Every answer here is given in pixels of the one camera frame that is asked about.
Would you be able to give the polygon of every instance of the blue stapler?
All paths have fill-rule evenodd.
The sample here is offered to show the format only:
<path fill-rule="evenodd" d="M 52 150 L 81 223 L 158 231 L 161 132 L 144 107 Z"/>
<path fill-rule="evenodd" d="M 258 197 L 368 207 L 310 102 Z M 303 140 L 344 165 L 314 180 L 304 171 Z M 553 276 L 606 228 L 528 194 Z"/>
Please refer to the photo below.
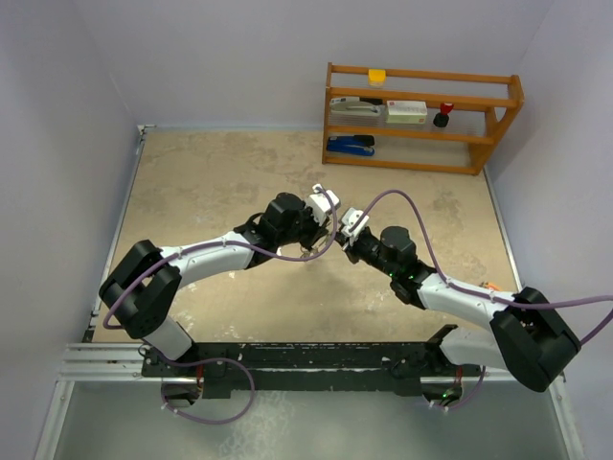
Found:
<path fill-rule="evenodd" d="M 375 154 L 374 144 L 375 138 L 373 136 L 330 136 L 328 138 L 328 151 L 373 156 Z"/>

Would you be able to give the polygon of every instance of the yellow object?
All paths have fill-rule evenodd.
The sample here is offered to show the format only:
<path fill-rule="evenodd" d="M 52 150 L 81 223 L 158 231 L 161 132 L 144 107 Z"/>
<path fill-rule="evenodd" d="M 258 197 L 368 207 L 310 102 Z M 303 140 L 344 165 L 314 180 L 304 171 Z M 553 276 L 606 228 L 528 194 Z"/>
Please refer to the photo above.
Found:
<path fill-rule="evenodd" d="M 381 69 L 368 69 L 368 84 L 370 86 L 383 86 L 385 71 Z"/>

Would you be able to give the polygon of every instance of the beige floor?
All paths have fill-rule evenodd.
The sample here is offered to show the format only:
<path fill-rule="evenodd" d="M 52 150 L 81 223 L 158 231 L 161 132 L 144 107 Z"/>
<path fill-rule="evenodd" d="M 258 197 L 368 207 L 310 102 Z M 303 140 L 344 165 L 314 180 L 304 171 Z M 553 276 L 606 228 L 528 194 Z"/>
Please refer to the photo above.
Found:
<path fill-rule="evenodd" d="M 363 209 L 389 188 L 406 191 L 423 212 L 447 274 L 515 288 L 482 175 L 322 165 L 320 155 L 319 132 L 150 133 L 114 264 L 138 240 L 179 245 L 214 238 L 262 211 L 278 192 L 304 197 L 321 182 L 341 197 L 341 211 Z M 384 199 L 372 213 L 375 233 L 388 225 L 409 228 L 429 261 L 400 197 Z M 299 252 L 287 248 L 284 254 Z M 335 245 L 317 261 L 271 261 L 189 285 L 178 292 L 170 314 L 196 341 L 425 340 L 457 322 L 402 305 L 388 284 L 365 264 L 350 264 Z M 129 337 L 99 325 L 94 340 Z"/>

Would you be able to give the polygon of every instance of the white object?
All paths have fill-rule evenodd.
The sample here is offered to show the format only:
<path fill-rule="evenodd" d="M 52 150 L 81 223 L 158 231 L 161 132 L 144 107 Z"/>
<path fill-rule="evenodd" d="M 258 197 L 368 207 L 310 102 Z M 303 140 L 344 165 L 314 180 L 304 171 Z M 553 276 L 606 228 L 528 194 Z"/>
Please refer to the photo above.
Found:
<path fill-rule="evenodd" d="M 353 243 L 360 236 L 360 233 L 362 233 L 362 230 L 364 230 L 364 227 L 366 227 L 366 223 L 369 220 L 369 217 L 366 216 L 357 225 L 357 227 L 352 229 L 352 227 L 355 225 L 357 220 L 360 219 L 362 214 L 363 212 L 359 209 L 349 208 L 349 210 L 345 213 L 345 216 L 341 218 L 341 223 L 343 224 L 341 228 L 341 233 L 347 238 L 349 238 L 349 246 L 353 246 Z"/>
<path fill-rule="evenodd" d="M 335 103 L 330 106 L 330 111 L 340 115 L 358 115 L 360 117 L 378 117 L 383 112 L 379 105 L 363 101 Z"/>
<path fill-rule="evenodd" d="M 326 223 L 326 219 L 332 215 L 332 208 L 329 205 L 328 199 L 324 194 L 319 192 L 323 190 L 321 184 L 313 185 L 313 192 L 315 194 L 309 195 L 305 200 L 306 206 L 310 207 L 313 210 L 313 218 L 320 226 Z M 338 209 L 341 207 L 341 200 L 336 196 L 336 194 L 332 190 L 326 190 L 326 193 L 332 200 L 334 204 L 334 209 Z"/>
<path fill-rule="evenodd" d="M 209 241 L 201 241 L 188 246 L 161 247 L 162 257 L 167 257 L 177 252 L 185 252 L 186 249 L 202 244 L 203 242 L 244 242 L 248 241 L 240 234 L 228 232 L 223 237 Z M 195 283 L 203 278 L 223 273 L 224 271 L 238 271 L 246 268 L 251 262 L 253 251 L 246 247 L 227 244 L 217 247 L 209 247 L 194 251 L 186 256 L 170 262 L 169 265 L 176 266 L 181 273 L 181 283 L 178 289 L 191 283 Z"/>
<path fill-rule="evenodd" d="M 172 361 L 182 357 L 192 346 L 192 339 L 188 333 L 169 316 L 159 328 L 147 335 L 144 341 Z"/>
<path fill-rule="evenodd" d="M 418 290 L 418 296 L 427 310 L 453 314 L 482 328 L 481 330 L 457 328 L 448 333 L 441 343 L 441 350 L 446 358 L 453 364 L 479 364 L 506 370 L 507 366 L 489 322 L 497 311 L 503 311 L 507 308 L 505 304 L 494 302 L 492 300 L 494 295 L 513 300 L 512 292 L 493 291 L 456 281 L 452 278 L 447 278 L 446 281 L 461 288 L 482 292 L 488 296 L 487 299 L 484 299 L 464 294 L 449 287 L 437 273 L 423 280 Z"/>
<path fill-rule="evenodd" d="M 479 364 L 495 369 L 507 369 L 496 339 L 483 330 L 456 328 L 441 343 L 441 351 L 456 365 Z"/>
<path fill-rule="evenodd" d="M 483 292 L 487 296 L 493 297 L 493 291 L 483 287 L 476 287 L 468 283 L 456 281 L 452 278 L 447 279 L 454 285 L 461 288 L 469 288 Z M 428 276 L 418 290 L 418 295 L 423 306 L 428 310 L 443 311 L 465 319 L 469 323 L 491 332 L 489 321 L 497 311 L 507 308 L 505 304 L 493 302 L 490 299 L 482 299 L 470 294 L 464 294 L 456 289 L 449 287 L 438 274 Z M 513 300 L 511 292 L 495 292 L 496 297 Z"/>
<path fill-rule="evenodd" d="M 423 101 L 388 101 L 387 122 L 422 125 L 428 116 L 428 107 Z"/>

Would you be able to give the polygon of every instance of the metal floor panel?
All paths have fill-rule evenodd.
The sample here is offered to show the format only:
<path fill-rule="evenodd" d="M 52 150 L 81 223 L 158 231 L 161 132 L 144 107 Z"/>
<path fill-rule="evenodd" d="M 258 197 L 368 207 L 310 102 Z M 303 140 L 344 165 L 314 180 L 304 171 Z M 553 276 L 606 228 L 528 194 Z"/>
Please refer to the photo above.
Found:
<path fill-rule="evenodd" d="M 224 418 L 231 400 L 192 414 Z M 237 422 L 199 425 L 161 410 L 159 382 L 77 382 L 56 460 L 567 459 L 549 393 L 487 381 L 469 405 L 444 413 L 390 393 L 259 392 Z"/>

